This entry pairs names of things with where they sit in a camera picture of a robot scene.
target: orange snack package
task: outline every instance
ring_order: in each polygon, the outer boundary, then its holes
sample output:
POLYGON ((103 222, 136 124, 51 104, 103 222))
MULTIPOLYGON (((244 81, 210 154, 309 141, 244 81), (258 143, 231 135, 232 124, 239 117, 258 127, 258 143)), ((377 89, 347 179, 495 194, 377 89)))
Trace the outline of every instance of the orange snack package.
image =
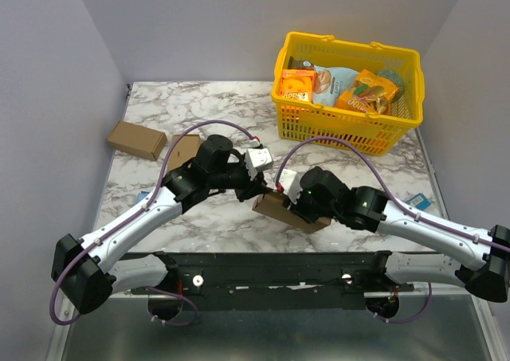
POLYGON ((353 112, 387 114, 398 86, 386 78, 363 70, 339 97, 336 108, 353 112))
POLYGON ((315 70, 286 69, 281 74, 280 95, 311 102, 314 79, 315 70))

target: small cardboard box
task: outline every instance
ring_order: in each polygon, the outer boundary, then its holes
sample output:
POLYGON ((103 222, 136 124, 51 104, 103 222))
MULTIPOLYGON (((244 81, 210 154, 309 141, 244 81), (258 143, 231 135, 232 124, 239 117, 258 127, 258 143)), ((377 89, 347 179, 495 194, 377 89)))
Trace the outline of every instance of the small cardboard box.
MULTIPOLYGON (((179 137, 179 135, 172 136, 172 143, 179 137)), ((167 171, 174 170, 181 167, 186 161, 194 158, 197 155, 198 148, 202 140, 198 134, 189 134, 182 138, 175 149, 170 154, 168 159, 167 171)))
POLYGON ((120 120, 107 141, 116 150, 140 158, 157 160, 167 143, 167 136, 164 132, 120 120))
POLYGON ((259 195, 253 204, 252 210, 299 228, 306 233, 314 233, 329 226, 332 222, 330 218, 319 218, 315 223, 308 224, 303 219, 287 210, 283 206, 284 200, 285 195, 278 194, 274 191, 265 195, 259 195))

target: white marble surface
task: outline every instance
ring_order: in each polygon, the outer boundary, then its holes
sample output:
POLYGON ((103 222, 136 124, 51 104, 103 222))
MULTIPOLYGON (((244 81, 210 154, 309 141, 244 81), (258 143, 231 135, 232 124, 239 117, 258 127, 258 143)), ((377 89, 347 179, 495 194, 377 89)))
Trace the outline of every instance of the white marble surface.
MULTIPOLYGON (((165 131, 170 138, 203 120, 229 120, 261 138, 275 159, 266 172, 268 183, 284 155, 297 142, 281 139, 269 82, 181 82, 136 83, 127 106, 125 120, 165 131)), ((244 136, 222 125, 201 128, 200 135, 223 134, 237 148, 246 147, 244 136)), ((102 226, 133 205, 141 190, 150 190, 158 177, 169 143, 157 162, 116 152, 97 226, 102 226)), ((439 215, 426 171, 422 151, 414 131, 410 131, 382 157, 370 157, 397 197, 406 199, 422 192, 433 205, 427 210, 439 215)), ((291 159, 290 168, 304 173, 320 165, 334 172, 348 186, 379 186, 370 170, 349 151, 308 145, 291 159)), ((398 237, 381 237, 353 231, 333 222, 330 227, 306 234, 251 210, 253 199, 237 201, 233 191, 208 199, 180 218, 159 227, 133 251, 174 252, 313 252, 313 251, 394 251, 424 250, 398 237)))

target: yellow basket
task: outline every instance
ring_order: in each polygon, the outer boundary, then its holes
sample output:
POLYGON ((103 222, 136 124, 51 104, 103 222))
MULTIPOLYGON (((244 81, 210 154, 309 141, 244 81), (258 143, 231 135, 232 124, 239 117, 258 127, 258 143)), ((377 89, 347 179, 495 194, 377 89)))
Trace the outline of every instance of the yellow basket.
MULTIPOLYGON (((336 40, 333 36, 291 32, 278 55, 274 69, 271 97, 277 106, 280 137, 306 140, 325 135, 344 139, 360 151, 372 155, 386 154, 410 129, 423 121, 422 103, 425 82, 420 68, 420 55, 411 49, 396 48, 372 42, 369 45, 336 40), (324 67, 346 67, 357 71, 393 69, 406 84, 404 96, 392 104, 389 115, 373 116, 280 96, 280 79, 288 59, 310 61, 324 67)), ((343 147, 338 143, 319 144, 343 147)))

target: gray wall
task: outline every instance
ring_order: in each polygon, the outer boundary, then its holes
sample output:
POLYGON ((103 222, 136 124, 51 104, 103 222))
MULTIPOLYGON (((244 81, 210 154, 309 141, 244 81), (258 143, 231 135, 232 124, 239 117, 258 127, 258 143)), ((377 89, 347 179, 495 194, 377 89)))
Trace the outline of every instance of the gray wall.
MULTIPOLYGON (((422 132, 449 216, 510 227, 509 0, 459 0, 423 61, 422 132)), ((510 303, 493 304, 510 350, 510 303)))
POLYGON ((0 0, 0 359, 45 359, 56 241, 92 228, 125 85, 81 0, 0 0))
POLYGON ((84 0, 130 80, 271 80, 290 30, 425 53, 456 0, 84 0))

